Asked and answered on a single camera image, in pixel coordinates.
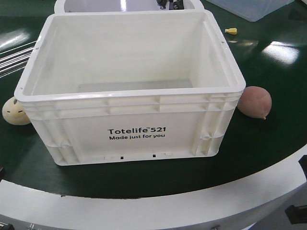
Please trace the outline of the black robot base parts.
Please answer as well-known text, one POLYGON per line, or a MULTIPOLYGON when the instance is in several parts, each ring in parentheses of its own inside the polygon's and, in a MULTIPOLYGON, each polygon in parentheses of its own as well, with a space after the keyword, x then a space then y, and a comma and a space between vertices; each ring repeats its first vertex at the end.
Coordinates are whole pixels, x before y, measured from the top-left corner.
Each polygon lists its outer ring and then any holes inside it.
POLYGON ((183 10, 183 0, 157 0, 157 5, 161 10, 183 10))

